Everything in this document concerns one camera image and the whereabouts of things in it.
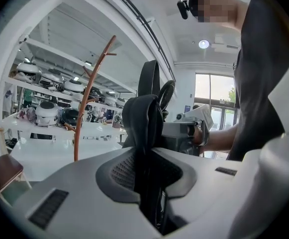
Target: brown chair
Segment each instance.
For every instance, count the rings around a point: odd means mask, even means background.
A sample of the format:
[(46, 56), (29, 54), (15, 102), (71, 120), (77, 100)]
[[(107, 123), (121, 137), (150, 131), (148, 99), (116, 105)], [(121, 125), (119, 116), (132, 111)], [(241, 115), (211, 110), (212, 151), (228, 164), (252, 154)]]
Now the brown chair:
[[(4, 141), (3, 128), (0, 128), (0, 132)], [(12, 183), (12, 181), (23, 178), (26, 181), (28, 187), (31, 188), (24, 175), (23, 169), (23, 166), (9, 154), (0, 156), (0, 198), (9, 206), (10, 204), (1, 193), (10, 183)]]

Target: ceiling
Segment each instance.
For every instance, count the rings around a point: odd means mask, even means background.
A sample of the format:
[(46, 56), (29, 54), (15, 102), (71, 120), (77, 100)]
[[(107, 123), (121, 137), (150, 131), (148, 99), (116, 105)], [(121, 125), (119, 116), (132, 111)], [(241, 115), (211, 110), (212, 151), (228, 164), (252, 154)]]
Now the ceiling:
[[(30, 33), (29, 38), (63, 51), (83, 62), (96, 64), (103, 49), (114, 34), (117, 27), (102, 13), (89, 5), (94, 18), (89, 18), (80, 11), (62, 3), (46, 16)], [(126, 86), (136, 90), (145, 57), (135, 45), (130, 45), (126, 38), (117, 39), (110, 52), (117, 56), (107, 56), (101, 65), (104, 72)], [(24, 58), (34, 60), (42, 68), (54, 68), (67, 77), (78, 76), (87, 80), (81, 65), (56, 55), (43, 48), (25, 43), (17, 54), (17, 60)], [(115, 90), (128, 92), (125, 88), (97, 75), (96, 84)]]
[[(187, 20), (183, 20), (177, 8), (179, 0), (131, 1), (146, 18), (155, 18), (159, 27), (163, 29), (168, 46), (175, 46), (173, 47), (176, 51), (174, 62), (207, 61), (232, 64), (236, 60), (240, 46), (240, 34), (236, 30), (214, 23), (200, 23), (191, 15)], [(210, 45), (215, 43), (224, 45), (221, 45), (221, 48), (214, 49), (210, 46), (202, 50), (198, 47), (198, 43), (203, 39), (208, 40)]]

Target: wooden coat rack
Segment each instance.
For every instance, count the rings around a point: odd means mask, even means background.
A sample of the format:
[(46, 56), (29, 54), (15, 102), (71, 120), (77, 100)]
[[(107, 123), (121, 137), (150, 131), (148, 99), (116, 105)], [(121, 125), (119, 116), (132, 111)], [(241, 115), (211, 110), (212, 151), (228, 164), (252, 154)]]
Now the wooden coat rack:
[(96, 66), (95, 66), (95, 68), (94, 68), (94, 70), (93, 70), (93, 72), (91, 74), (90, 74), (90, 72), (88, 72), (87, 68), (85, 66), (83, 66), (84, 71), (89, 76), (89, 82), (88, 82), (88, 85), (87, 85), (87, 87), (85, 89), (84, 97), (83, 97), (83, 100), (82, 100), (81, 105), (80, 105), (78, 119), (77, 119), (77, 126), (76, 126), (76, 128), (73, 128), (69, 124), (65, 123), (65, 126), (69, 130), (72, 130), (72, 131), (75, 132), (75, 143), (74, 143), (74, 161), (75, 162), (78, 161), (80, 130), (81, 130), (82, 122), (83, 122), (83, 116), (84, 116), (84, 113), (85, 113), (86, 105), (87, 105), (87, 103), (94, 102), (94, 101), (98, 100), (98, 98), (89, 99), (88, 100), (88, 97), (89, 97), (89, 94), (90, 94), (90, 90), (91, 90), (91, 87), (93, 86), (93, 83), (95, 81), (96, 75), (97, 75), (97, 73), (99, 71), (99, 68), (100, 68), (104, 58), (106, 56), (116, 56), (115, 53), (108, 53), (108, 50), (112, 46), (112, 44), (114, 43), (115, 39), (116, 39), (116, 36), (114, 35), (111, 38), (111, 40), (109, 41), (109, 43), (107, 44), (107, 46), (104, 48), (101, 56), (99, 57), (99, 59), (98, 59), (98, 61), (96, 63)]

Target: tree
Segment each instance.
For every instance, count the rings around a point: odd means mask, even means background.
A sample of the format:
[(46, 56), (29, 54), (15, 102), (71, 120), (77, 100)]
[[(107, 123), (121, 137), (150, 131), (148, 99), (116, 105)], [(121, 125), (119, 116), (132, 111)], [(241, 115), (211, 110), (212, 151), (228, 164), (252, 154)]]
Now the tree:
[(229, 92), (229, 101), (235, 103), (236, 102), (236, 91), (235, 88), (232, 88)]

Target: ceiling light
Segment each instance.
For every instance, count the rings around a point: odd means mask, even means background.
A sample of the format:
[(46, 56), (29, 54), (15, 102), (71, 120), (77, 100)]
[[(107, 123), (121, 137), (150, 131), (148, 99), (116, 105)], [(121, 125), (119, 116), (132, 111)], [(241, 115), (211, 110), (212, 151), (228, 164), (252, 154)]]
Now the ceiling light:
[(206, 49), (209, 46), (209, 42), (207, 40), (202, 40), (198, 43), (198, 46), (201, 49)]

